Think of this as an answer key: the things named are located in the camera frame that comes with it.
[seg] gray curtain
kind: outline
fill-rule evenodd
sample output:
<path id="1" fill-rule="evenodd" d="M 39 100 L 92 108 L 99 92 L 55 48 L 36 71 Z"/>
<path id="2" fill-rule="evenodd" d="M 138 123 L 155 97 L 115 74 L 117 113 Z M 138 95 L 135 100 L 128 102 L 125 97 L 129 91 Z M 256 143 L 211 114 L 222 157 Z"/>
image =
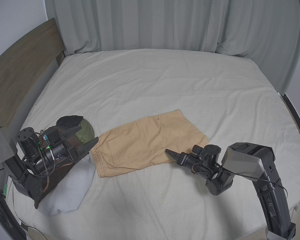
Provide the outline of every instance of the gray curtain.
<path id="1" fill-rule="evenodd" d="M 162 48 L 252 59 L 284 94 L 300 53 L 300 0 L 45 0 L 65 54 Z"/>

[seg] folded shorts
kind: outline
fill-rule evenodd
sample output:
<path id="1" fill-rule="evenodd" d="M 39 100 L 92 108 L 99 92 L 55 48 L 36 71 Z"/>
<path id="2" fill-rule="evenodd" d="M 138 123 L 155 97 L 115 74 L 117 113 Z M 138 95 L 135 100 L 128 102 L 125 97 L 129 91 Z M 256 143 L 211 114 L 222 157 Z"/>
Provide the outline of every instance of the folded shorts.
<path id="1" fill-rule="evenodd" d="M 124 124 L 103 133 L 91 149 L 98 175 L 112 177 L 174 160 L 165 153 L 190 153 L 196 144 L 205 147 L 207 136 L 178 109 Z"/>

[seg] shorts pocket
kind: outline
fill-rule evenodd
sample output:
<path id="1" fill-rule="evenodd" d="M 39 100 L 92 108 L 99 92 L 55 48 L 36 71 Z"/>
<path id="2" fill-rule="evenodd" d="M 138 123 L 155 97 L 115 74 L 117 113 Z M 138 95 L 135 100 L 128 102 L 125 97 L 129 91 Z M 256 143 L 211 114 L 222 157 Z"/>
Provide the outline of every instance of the shorts pocket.
<path id="1" fill-rule="evenodd" d="M 114 166 L 139 158 L 144 153 L 144 147 L 137 135 L 129 134 L 117 137 L 107 143 Z"/>

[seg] bed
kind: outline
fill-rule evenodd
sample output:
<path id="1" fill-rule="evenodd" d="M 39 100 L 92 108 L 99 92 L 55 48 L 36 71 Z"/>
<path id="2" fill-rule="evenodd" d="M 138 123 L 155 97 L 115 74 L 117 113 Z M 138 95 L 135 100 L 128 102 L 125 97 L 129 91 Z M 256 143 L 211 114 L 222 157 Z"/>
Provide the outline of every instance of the bed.
<path id="1" fill-rule="evenodd" d="M 82 115 L 100 135 L 111 128 L 180 109 L 222 148 L 252 142 L 273 148 L 292 211 L 300 204 L 300 134 L 256 64 L 245 58 L 167 49 L 115 50 L 67 56 L 23 127 L 55 125 Z M 60 240 L 238 239 L 266 226 L 251 181 L 236 176 L 212 196 L 205 180 L 175 163 L 99 178 L 78 210 L 42 215 L 9 183 L 7 202 L 22 222 Z"/>

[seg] bed frame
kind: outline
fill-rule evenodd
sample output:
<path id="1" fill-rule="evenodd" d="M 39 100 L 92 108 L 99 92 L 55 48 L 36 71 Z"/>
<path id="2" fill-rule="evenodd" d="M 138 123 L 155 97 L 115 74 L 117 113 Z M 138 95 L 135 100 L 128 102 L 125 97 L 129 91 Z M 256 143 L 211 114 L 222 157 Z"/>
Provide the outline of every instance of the bed frame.
<path id="1" fill-rule="evenodd" d="M 55 19 L 39 25 L 0 56 L 0 126 L 12 137 L 64 60 L 64 44 Z"/>

